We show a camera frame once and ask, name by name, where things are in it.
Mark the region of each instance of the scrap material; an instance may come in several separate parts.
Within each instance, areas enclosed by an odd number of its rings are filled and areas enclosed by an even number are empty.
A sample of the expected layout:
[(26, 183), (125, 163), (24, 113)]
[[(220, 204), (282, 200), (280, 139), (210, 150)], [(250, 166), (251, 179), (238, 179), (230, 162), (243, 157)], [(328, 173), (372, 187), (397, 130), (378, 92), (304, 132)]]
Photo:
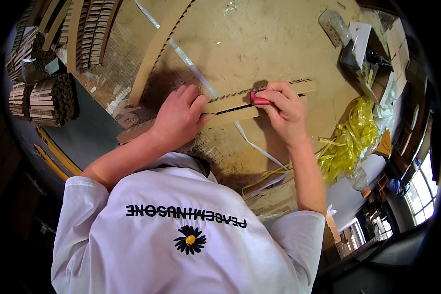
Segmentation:
[(150, 43), (150, 46), (145, 53), (142, 60), (141, 67), (137, 72), (137, 76), (132, 87), (131, 94), (129, 96), (129, 102), (132, 104), (139, 104), (142, 93), (144, 92), (145, 85), (147, 84), (148, 77), (152, 72), (154, 64), (160, 55), (164, 45), (170, 33), (177, 24), (177, 21), (190, 6), (191, 0), (179, 0), (170, 9), (165, 16), (164, 20), (160, 24), (160, 29), (157, 30), (155, 36)]
[(52, 168), (52, 170), (64, 180), (64, 182), (69, 178), (53, 161), (52, 159), (42, 150), (41, 147), (34, 144), (34, 149), (37, 151), (37, 154), (47, 163), (47, 165)]
[(59, 146), (57, 146), (57, 144), (52, 140), (51, 137), (49, 137), (47, 132), (41, 126), (36, 126), (36, 132), (41, 140), (43, 140), (44, 144), (47, 145), (49, 150), (51, 150), (51, 152), (65, 166), (65, 168), (67, 168), (74, 175), (80, 175), (82, 173), (82, 170), (65, 155), (65, 153), (59, 148)]
[(325, 182), (331, 183), (341, 172), (354, 174), (355, 164), (362, 153), (379, 137), (379, 128), (372, 120), (371, 102), (363, 97), (357, 98), (348, 121), (337, 125), (335, 138), (320, 138), (320, 142), (326, 145), (316, 156)]

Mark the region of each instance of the left hand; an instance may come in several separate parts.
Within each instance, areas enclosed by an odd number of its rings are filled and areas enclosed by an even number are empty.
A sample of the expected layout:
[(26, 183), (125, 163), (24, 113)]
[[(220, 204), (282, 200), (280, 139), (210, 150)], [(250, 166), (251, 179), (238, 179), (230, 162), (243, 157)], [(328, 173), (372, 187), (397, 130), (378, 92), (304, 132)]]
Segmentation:
[(208, 102), (205, 95), (199, 94), (197, 86), (182, 85), (166, 98), (148, 132), (167, 152), (176, 150), (193, 140), (205, 123), (214, 117), (212, 113), (201, 115)]

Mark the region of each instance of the yellow plastic strap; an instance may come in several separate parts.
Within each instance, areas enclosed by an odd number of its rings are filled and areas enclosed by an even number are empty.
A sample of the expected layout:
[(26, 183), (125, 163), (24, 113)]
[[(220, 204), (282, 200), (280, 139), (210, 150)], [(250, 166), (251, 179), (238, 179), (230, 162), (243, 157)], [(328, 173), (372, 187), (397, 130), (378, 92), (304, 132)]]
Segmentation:
[(289, 169), (291, 166), (292, 166), (291, 163), (288, 163), (288, 164), (285, 165), (285, 167), (288, 169), (288, 171), (285, 171), (283, 168), (278, 168), (278, 169), (273, 170), (273, 171), (265, 172), (265, 173), (263, 174), (263, 176), (262, 176), (259, 180), (257, 180), (256, 182), (251, 183), (251, 184), (248, 184), (248, 185), (242, 187), (242, 196), (245, 196), (245, 194), (244, 194), (244, 190), (245, 190), (245, 189), (250, 188), (250, 187), (253, 187), (254, 185), (257, 185), (257, 184), (261, 183), (262, 181), (264, 181), (265, 179), (267, 179), (269, 176), (271, 176), (271, 175), (274, 174), (274, 173), (288, 173), (288, 172), (294, 172), (294, 170), (293, 170), (292, 168)]
[(362, 151), (379, 139), (378, 128), (372, 120), (372, 104), (362, 97), (356, 102), (349, 115), (348, 121), (338, 124), (333, 140), (320, 139), (326, 145), (316, 157), (322, 170), (323, 179), (330, 183), (341, 172), (353, 174)]

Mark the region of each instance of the yellow bar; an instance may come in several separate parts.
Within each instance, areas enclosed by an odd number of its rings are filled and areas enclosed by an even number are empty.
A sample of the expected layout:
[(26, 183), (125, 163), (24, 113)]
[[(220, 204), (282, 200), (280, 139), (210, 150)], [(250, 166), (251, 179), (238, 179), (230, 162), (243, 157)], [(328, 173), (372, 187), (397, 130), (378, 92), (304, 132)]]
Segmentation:
[(41, 158), (47, 163), (47, 165), (52, 168), (52, 170), (61, 178), (64, 180), (64, 182), (69, 178), (68, 175), (66, 175), (53, 161), (52, 159), (47, 156), (47, 154), (42, 150), (41, 147), (34, 144), (34, 149), (36, 149), (37, 153)]
[(79, 175), (82, 170), (78, 168), (71, 160), (68, 158), (64, 152), (57, 146), (57, 144), (49, 137), (46, 131), (40, 127), (36, 126), (36, 131), (39, 137), (43, 140), (44, 144), (47, 145), (49, 150), (57, 157), (57, 159), (62, 162), (62, 164), (74, 175)]

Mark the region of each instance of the window frame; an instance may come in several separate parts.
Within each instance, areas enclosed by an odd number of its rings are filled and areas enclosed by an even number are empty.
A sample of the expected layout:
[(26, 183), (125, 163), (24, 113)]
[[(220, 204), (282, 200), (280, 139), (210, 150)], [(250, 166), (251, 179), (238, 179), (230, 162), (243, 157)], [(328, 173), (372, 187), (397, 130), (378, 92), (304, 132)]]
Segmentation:
[(417, 223), (417, 219), (416, 219), (416, 215), (417, 214), (419, 214), (420, 212), (422, 212), (422, 211), (424, 211), (424, 209), (425, 208), (427, 208), (430, 204), (433, 204), (433, 214), (434, 214), (434, 209), (435, 209), (435, 206), (436, 206), (436, 195), (434, 195), (433, 194), (433, 191), (431, 190), (431, 187), (430, 187), (430, 185), (429, 185), (429, 182), (428, 182), (428, 179), (426, 178), (426, 175), (425, 175), (425, 173), (423, 172), (423, 170), (421, 169), (421, 166), (423, 165), (423, 162), (427, 159), (429, 157), (429, 161), (431, 162), (431, 155), (430, 155), (430, 152), (428, 151), (428, 153), (426, 154), (426, 156), (425, 156), (425, 158), (421, 161), (421, 163), (418, 165), (418, 168), (415, 170), (415, 173), (412, 175), (412, 178), (410, 179), (410, 183), (411, 183), (411, 185), (413, 185), (413, 179), (415, 178), (415, 176), (417, 175), (417, 173), (418, 172), (420, 172), (421, 173), (421, 175), (423, 176), (423, 179), (425, 180), (425, 184), (426, 184), (426, 187), (427, 187), (427, 189), (428, 189), (428, 191), (429, 191), (429, 194), (430, 194), (430, 196), (431, 196), (431, 201), (429, 201), (428, 203), (426, 203), (425, 205), (423, 205), (423, 202), (421, 201), (421, 197), (420, 197), (420, 194), (418, 194), (418, 200), (420, 201), (420, 203), (421, 203), (421, 209), (419, 209), (417, 212), (415, 212), (414, 210), (413, 210), (413, 204), (412, 204), (412, 200), (410, 199), (410, 197), (408, 196), (408, 194), (406, 193), (405, 194), (405, 200), (407, 201), (407, 205), (410, 207), (410, 209), (412, 210), (412, 213), (413, 213), (413, 220), (415, 221), (415, 225), (420, 225), (420, 224), (418, 224)]

